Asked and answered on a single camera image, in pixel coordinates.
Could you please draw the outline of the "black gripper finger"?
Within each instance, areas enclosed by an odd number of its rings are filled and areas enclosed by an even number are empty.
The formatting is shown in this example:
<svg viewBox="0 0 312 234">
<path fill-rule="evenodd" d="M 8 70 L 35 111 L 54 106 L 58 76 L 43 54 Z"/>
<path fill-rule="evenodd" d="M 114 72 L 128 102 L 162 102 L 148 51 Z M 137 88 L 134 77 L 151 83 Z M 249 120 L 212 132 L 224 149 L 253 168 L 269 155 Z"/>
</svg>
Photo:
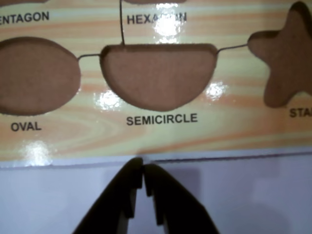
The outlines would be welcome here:
<svg viewBox="0 0 312 234">
<path fill-rule="evenodd" d="M 129 160 L 107 185 L 74 230 L 75 234 L 126 234 L 142 188 L 143 159 Z"/>
<path fill-rule="evenodd" d="M 171 174 L 155 164 L 144 165 L 147 196 L 154 201 L 157 225 L 167 234 L 217 234 L 204 206 Z"/>
</svg>

